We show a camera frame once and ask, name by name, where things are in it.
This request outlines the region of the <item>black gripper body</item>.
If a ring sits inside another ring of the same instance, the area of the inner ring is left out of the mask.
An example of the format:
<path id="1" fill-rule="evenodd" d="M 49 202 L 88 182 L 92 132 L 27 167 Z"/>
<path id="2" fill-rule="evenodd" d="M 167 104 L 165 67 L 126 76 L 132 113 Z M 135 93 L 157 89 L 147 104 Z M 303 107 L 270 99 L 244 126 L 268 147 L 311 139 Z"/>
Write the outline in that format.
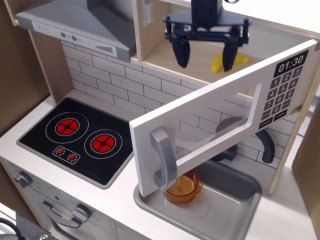
<path id="1" fill-rule="evenodd" d="M 231 43 L 249 42 L 249 18 L 224 9 L 222 0 L 192 0 L 191 10 L 167 14 L 165 38 L 172 45 L 189 41 Z"/>

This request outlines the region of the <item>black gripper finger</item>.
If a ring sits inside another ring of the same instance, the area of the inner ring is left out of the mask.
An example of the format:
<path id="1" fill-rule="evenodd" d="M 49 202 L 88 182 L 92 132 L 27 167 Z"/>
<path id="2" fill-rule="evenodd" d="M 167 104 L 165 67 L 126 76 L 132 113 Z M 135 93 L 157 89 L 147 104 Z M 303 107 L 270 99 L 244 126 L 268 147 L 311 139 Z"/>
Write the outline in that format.
<path id="1" fill-rule="evenodd" d="M 226 41 L 222 53 L 222 64 L 225 72 L 232 69 L 238 53 L 238 47 L 239 44 L 237 40 L 229 39 Z"/>
<path id="2" fill-rule="evenodd" d="M 188 39 L 173 35 L 171 37 L 172 49 L 179 66 L 186 68 L 190 59 L 190 43 Z"/>

